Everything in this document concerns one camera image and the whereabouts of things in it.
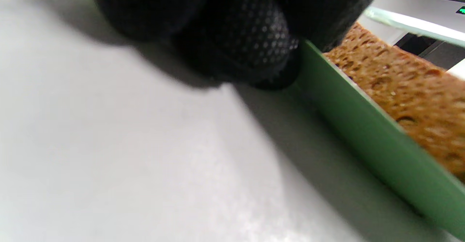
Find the green plastic edge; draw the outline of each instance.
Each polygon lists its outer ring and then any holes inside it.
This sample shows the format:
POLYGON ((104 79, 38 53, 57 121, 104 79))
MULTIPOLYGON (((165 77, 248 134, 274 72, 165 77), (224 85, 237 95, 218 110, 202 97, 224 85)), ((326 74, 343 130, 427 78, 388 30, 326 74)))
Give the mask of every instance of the green plastic edge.
POLYGON ((432 222, 465 241, 465 186, 312 43, 301 47, 302 74, 291 92, 315 96, 316 108, 375 175, 432 222))

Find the gloved hand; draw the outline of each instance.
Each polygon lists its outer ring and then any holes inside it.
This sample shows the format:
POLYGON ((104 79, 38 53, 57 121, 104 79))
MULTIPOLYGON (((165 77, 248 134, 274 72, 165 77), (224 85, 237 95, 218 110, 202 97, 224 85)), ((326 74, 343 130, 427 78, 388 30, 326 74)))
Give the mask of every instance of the gloved hand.
POLYGON ((372 0, 96 0, 133 40, 173 38, 215 80, 283 89, 299 75, 299 38, 327 52, 372 0))

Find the green indicator light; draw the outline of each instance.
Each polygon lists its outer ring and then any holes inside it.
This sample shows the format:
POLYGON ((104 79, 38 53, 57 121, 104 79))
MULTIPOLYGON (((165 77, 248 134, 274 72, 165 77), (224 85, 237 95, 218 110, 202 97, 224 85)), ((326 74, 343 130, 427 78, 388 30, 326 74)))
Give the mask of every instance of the green indicator light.
POLYGON ((461 7, 458 11, 457 11, 458 14, 463 14, 465 15, 465 6, 461 7))

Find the brown sponge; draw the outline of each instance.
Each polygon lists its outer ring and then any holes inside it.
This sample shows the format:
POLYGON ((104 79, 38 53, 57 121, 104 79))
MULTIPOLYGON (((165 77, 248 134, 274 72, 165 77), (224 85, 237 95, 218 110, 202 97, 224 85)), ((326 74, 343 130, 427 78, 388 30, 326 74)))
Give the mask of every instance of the brown sponge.
POLYGON ((465 81, 356 23, 325 56, 437 162, 465 174, 465 81))

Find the white surface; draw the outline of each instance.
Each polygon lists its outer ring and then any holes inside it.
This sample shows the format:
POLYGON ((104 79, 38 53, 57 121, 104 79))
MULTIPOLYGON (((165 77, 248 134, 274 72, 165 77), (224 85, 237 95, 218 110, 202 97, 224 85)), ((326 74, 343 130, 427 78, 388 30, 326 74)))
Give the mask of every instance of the white surface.
MULTIPOLYGON (((410 17, 419 17, 425 10, 425 5, 430 1, 431 0, 374 0, 372 5, 380 9, 410 17)), ((363 15, 360 17, 359 21, 364 27, 390 45, 397 43, 397 41, 407 33, 404 30, 372 21, 363 15)))
POLYGON ((457 10, 465 3, 450 0, 430 0, 418 17, 444 27, 465 32, 465 15, 457 14, 457 10))
POLYGON ((453 240, 311 111, 194 86, 94 9, 0 0, 0 241, 453 240))
POLYGON ((465 59, 461 62, 458 62, 457 65, 450 68, 447 72, 454 74, 462 80, 465 80, 465 59))

